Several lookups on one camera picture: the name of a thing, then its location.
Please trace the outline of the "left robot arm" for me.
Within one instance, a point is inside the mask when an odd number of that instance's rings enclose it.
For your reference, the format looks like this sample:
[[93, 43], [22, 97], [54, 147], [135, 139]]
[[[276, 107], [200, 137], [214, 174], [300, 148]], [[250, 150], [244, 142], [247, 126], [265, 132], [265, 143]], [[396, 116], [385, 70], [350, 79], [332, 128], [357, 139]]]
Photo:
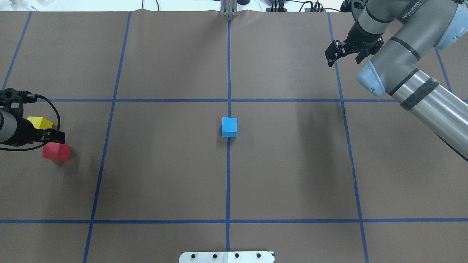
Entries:
[[65, 143], [65, 133], [42, 117], [16, 117], [1, 110], [0, 143], [15, 148], [37, 143]]

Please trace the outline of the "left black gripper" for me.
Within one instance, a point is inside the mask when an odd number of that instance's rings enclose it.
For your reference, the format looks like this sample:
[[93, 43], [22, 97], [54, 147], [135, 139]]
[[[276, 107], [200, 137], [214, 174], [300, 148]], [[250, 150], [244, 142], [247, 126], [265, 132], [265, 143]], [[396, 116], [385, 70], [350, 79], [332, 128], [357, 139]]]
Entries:
[[39, 130], [25, 118], [17, 119], [15, 145], [26, 145], [33, 142], [54, 142], [65, 144], [65, 133], [60, 130]]

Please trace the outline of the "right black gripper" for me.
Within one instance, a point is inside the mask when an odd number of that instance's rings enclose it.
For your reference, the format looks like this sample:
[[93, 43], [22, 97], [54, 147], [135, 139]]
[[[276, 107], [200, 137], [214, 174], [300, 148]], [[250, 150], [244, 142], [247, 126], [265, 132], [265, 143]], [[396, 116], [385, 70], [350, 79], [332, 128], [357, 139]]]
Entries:
[[360, 64], [365, 58], [375, 55], [383, 45], [382, 33], [373, 34], [365, 31], [360, 26], [353, 26], [344, 42], [333, 40], [325, 51], [325, 57], [329, 67], [348, 54], [359, 53], [355, 58]]

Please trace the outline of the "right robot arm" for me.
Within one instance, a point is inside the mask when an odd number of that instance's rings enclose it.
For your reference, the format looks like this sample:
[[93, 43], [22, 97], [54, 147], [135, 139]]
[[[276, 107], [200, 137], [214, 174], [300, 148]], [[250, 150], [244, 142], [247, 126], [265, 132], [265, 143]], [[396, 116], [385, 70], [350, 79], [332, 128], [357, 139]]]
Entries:
[[375, 96], [388, 94], [467, 160], [467, 104], [416, 65], [430, 50], [447, 49], [467, 32], [463, 0], [344, 0], [353, 26], [324, 52], [329, 67], [349, 54], [370, 59], [356, 75]]

